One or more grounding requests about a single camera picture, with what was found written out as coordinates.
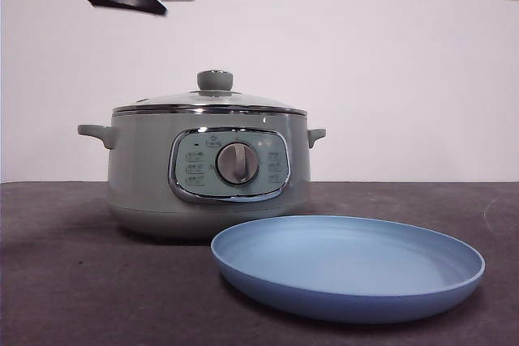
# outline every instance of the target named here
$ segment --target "pot handle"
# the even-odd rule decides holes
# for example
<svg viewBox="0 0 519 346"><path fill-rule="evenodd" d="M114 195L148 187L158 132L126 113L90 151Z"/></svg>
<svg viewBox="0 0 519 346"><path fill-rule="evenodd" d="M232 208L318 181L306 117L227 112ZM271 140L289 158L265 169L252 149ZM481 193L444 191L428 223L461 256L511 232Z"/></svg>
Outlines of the pot handle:
<svg viewBox="0 0 519 346"><path fill-rule="evenodd" d="M100 139L109 150L115 147L116 132L111 126L79 125L78 134Z"/></svg>
<svg viewBox="0 0 519 346"><path fill-rule="evenodd" d="M326 129L314 129L308 130L308 146L310 149L314 147L314 143L317 139L324 138L326 136Z"/></svg>

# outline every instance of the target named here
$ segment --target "dial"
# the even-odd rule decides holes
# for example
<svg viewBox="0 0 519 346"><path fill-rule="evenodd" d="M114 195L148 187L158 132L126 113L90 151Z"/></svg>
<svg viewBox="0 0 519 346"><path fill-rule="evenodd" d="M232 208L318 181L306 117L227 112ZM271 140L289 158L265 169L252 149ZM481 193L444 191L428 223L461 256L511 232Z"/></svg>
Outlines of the dial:
<svg viewBox="0 0 519 346"><path fill-rule="evenodd" d="M252 180L260 160L252 147L244 143L230 143L221 149L217 157L220 176L231 184L245 184Z"/></svg>

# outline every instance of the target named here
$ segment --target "chrome trim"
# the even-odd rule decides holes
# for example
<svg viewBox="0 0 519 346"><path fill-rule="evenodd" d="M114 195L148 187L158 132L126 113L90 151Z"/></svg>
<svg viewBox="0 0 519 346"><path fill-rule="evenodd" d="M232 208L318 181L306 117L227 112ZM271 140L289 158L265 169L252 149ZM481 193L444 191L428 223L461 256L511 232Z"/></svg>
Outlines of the chrome trim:
<svg viewBox="0 0 519 346"><path fill-rule="evenodd" d="M260 105L126 105L113 110L112 116L150 113L287 113L306 116L302 109Z"/></svg>
<svg viewBox="0 0 519 346"><path fill-rule="evenodd" d="M180 141L184 139L189 134L197 133L200 129L204 128L205 133L215 132L215 131L249 131L255 133L269 133L275 134L281 138L283 144L285 145L285 154L286 154L286 163L288 165L288 174L286 175L285 182L277 189L271 192L267 192L265 194L251 194L251 195L238 195L238 196L209 196L206 194L195 194L190 192L180 185L177 180L177 175L175 174L175 161L177 160L178 154L178 145ZM226 126L226 127L199 127L196 129L185 130L179 135L177 135L171 145L171 152L169 152L169 164L168 164L168 183L169 187L173 192L182 200L186 200L187 202L192 203L202 203L202 204L222 204L224 203L253 203L253 202L262 202L264 200L273 199L281 194L281 192L285 189L286 185L289 182L290 176L292 174L292 170L290 168L290 155L289 149L286 142L285 137L274 130L264 130L264 129L256 129L252 127L242 127L242 126Z"/></svg>

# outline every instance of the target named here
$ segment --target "plate rim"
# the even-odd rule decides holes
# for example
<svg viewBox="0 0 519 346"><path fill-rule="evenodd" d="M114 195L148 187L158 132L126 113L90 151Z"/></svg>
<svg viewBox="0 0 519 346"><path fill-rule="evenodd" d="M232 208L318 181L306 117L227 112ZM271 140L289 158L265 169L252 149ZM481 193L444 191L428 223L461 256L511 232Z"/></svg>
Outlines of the plate rim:
<svg viewBox="0 0 519 346"><path fill-rule="evenodd" d="M280 219L289 219L289 218L290 219L302 219L302 218L307 218L307 217L314 217L314 218L316 218L316 217L319 217L319 218L324 217L324 218L329 218L329 219L348 218L348 219L355 219L355 220L371 220L371 221L375 221L377 223L382 223L382 224L398 224L398 225L403 225L403 226L406 226L406 227L411 227L413 229L425 230L428 233L434 233L436 235L440 235L440 236L446 237L447 239L451 239L451 240L457 241L458 243L461 243L463 246L467 247L469 250L471 250L472 252L474 252L476 254L476 256L479 258L479 260L481 262L481 267L479 268L479 270L476 272L475 275L473 275L472 277L470 277L467 280L464 280L464 281L462 281L460 283L449 285L447 287L432 289L431 291L424 292L424 293L402 293L402 294L340 293L340 292L330 292L329 290L327 291L327 290L319 289L319 288L307 288L307 287L297 286L297 285L289 284L289 283L280 283L280 282L277 282L277 281L268 280L268 279L266 279L264 277L260 277L258 275L251 274L249 272L241 271L241 270L237 269L236 267L231 266L226 261L224 261L224 259L215 250L215 247L214 247L215 246L215 242L218 239L222 239L221 236L223 236L225 233L228 233L232 229L242 228L243 225L245 225L245 224L265 223L265 222L268 222L269 220L280 220ZM270 218L249 220L247 222L243 222L243 223L240 223L240 224L235 224L234 226L230 226L227 229L220 231L211 240L210 247L211 247L212 255L214 256L214 258L219 263L225 264L227 267L231 268L233 271L236 271L237 273L240 273L242 275L249 276L249 277L252 277L252 278L257 279L257 280L261 280L261 281L266 282L266 283L279 285L279 286L282 286L282 287L289 287L289 288L304 290L304 291L308 291L308 292L312 292L312 293L324 293L324 294L335 295L335 296L344 296L344 297L345 296L349 296L349 297L395 298L395 297L418 297L418 296L434 295L434 294L437 294L437 293L445 293L445 292L453 291L453 290L456 290L456 289L459 289L459 288L463 288L466 285L472 284L473 282L481 279L481 277L483 276L483 273L485 271L485 268L486 268L485 258L479 253L479 251L477 251L473 246L469 245L466 242L463 242L460 239L452 237L452 236L450 236L448 234L440 233L440 232L435 231L435 230L431 230L431 229L426 229L424 227L415 226L414 224L407 224L407 223L402 223L402 222L394 222L392 220L381 220L381 219L375 219L375 218L365 218L365 217L362 217L362 216L313 215L312 214L312 215L274 216L274 217L270 217Z"/></svg>

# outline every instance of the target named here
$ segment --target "pot base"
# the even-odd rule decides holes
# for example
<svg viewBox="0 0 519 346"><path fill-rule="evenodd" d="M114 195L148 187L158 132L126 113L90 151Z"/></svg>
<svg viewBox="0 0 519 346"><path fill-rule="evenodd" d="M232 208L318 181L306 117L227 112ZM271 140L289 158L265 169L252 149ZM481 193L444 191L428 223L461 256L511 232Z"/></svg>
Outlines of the pot base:
<svg viewBox="0 0 519 346"><path fill-rule="evenodd" d="M298 213L301 204L247 212L215 212L210 215L141 211L113 204L109 204L109 209L120 225L137 233L177 239L208 239L235 224Z"/></svg>

